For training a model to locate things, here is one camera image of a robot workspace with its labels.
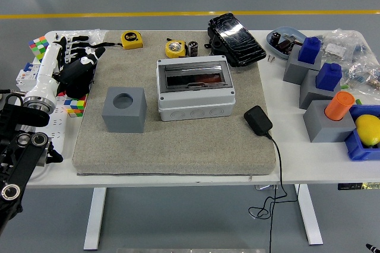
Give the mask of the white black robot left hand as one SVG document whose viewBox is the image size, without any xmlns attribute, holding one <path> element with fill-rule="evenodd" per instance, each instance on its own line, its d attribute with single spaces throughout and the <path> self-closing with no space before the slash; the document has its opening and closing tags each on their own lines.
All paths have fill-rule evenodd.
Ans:
<svg viewBox="0 0 380 253">
<path fill-rule="evenodd" d="M 88 40 L 88 36 L 62 36 L 48 46 L 24 106 L 52 113 L 59 93 L 80 99 L 90 92 L 97 61 L 107 43 L 92 45 Z"/>
</svg>

